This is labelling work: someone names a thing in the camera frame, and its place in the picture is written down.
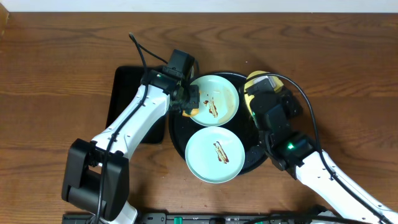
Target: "black cable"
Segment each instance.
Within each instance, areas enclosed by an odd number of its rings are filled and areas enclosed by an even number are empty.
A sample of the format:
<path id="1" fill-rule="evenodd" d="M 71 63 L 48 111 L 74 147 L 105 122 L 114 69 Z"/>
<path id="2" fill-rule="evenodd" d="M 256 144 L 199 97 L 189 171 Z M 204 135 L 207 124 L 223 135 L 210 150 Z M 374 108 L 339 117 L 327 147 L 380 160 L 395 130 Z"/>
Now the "black cable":
<path id="1" fill-rule="evenodd" d="M 258 74 L 255 75 L 253 77 L 250 77 L 246 80 L 245 84 L 248 81 L 251 81 L 255 78 L 259 78 L 259 77 L 263 77 L 263 76 L 274 76 L 274 77 L 278 77 L 278 78 L 282 78 L 284 80 L 289 81 L 291 84 L 293 84 L 301 93 L 301 95 L 303 96 L 304 100 L 306 101 L 307 105 L 308 105 L 308 109 L 310 110 L 310 115 L 311 115 L 311 119 L 312 119 L 312 124 L 313 124 L 313 130 L 315 132 L 315 150 L 319 153 L 322 164 L 325 166 L 326 170 L 329 172 L 329 174 L 331 175 L 331 179 L 336 180 L 336 182 L 347 192 L 349 193 L 356 201 L 358 201 L 361 205 L 363 205 L 366 209 L 368 209 L 370 212 L 372 212 L 372 214 L 376 217 L 378 217 L 378 219 L 380 219 L 381 222 L 385 222 L 387 224 L 392 224 L 392 222 L 390 220 L 388 220 L 384 215 L 380 214 L 379 212 L 377 212 L 374 208 L 372 208 L 371 206 L 369 206 L 364 200 L 362 200 L 360 197 L 358 197 L 351 189 L 349 189 L 336 175 L 336 172 L 332 171 L 332 169 L 328 166 L 328 164 L 326 163 L 325 157 L 323 156 L 322 153 L 322 147 L 321 147 L 321 143 L 320 143 L 320 138 L 319 138 L 319 132 L 318 132 L 318 127 L 317 127 L 317 122 L 315 120 L 315 115 L 313 113 L 312 110 L 312 106 L 310 103 L 310 100 L 308 99 L 308 97 L 306 96 L 306 94 L 304 93 L 304 91 L 300 88 L 300 86 L 295 83 L 293 80 L 291 80 L 290 78 L 283 76 L 283 75 L 279 75 L 279 74 L 275 74 L 275 73 L 262 73 L 262 74 Z"/>
<path id="2" fill-rule="evenodd" d="M 129 121 L 129 119 L 134 115 L 134 113 L 136 113 L 136 111 L 144 104 L 145 99 L 147 98 L 147 94 L 148 94 L 148 69 L 147 69 L 147 64 L 145 63 L 145 58 L 144 55 L 142 54 L 141 48 L 139 46 L 139 44 L 137 43 L 136 38 L 133 36 L 132 33 L 129 33 L 129 37 L 130 39 L 135 43 L 137 50 L 139 52 L 139 55 L 141 57 L 142 60 L 142 66 L 144 67 L 144 75 L 145 75 L 145 90 L 144 90 L 144 94 L 140 100 L 140 102 L 138 102 L 138 105 L 133 109 L 132 112 L 129 113 L 129 115 L 122 121 L 122 123 L 118 126 L 118 128 L 115 130 L 115 132 L 112 134 L 111 139 L 109 140 L 108 146 L 106 147 L 105 150 L 105 154 L 104 154 L 104 161 L 102 163 L 102 169 L 101 169 L 101 179 L 99 182 L 99 195 L 98 195 L 98 208 L 97 208 L 97 212 L 95 215 L 95 220 L 94 223 L 98 224 L 100 222 L 100 218 L 101 218 L 101 207 L 102 207 L 102 200 L 103 200 L 103 194 L 104 194 L 104 182 L 105 182 L 105 173 L 106 173 L 106 168 L 108 166 L 108 157 L 109 157 L 109 152 L 112 148 L 112 144 L 113 142 L 116 140 L 116 136 L 119 134 L 120 130 L 123 128 L 123 126 Z"/>
<path id="3" fill-rule="evenodd" d="M 139 47 L 142 49 L 142 50 L 145 50 L 145 52 L 147 52 L 148 54 L 150 54 L 150 55 L 152 55 L 152 56 L 154 56 L 155 58 L 157 58 L 157 59 L 159 59 L 159 60 L 161 60 L 162 62 L 164 62 L 164 63 L 168 63 L 166 60 L 164 60 L 164 59 L 162 59 L 161 57 L 159 57 L 159 56 L 157 56 L 156 54 L 154 54 L 154 53 L 152 53 L 152 52 L 150 52 L 149 50 L 147 50 L 145 47 L 143 47 L 141 44 L 139 44 Z"/>
<path id="4" fill-rule="evenodd" d="M 304 221 L 312 221 L 312 220 L 319 220 L 319 221 L 326 221 L 326 222 L 337 222 L 337 223 L 360 223 L 363 224 L 364 222 L 357 221 L 357 220 L 350 220 L 347 218 L 340 218 L 340 217 L 327 217 L 322 215 L 275 215 L 275 216 L 268 216 L 264 218 L 257 218 L 251 221 L 244 222 L 243 224 L 255 224 L 259 222 L 266 222 L 271 220 L 298 220 L 301 222 Z"/>

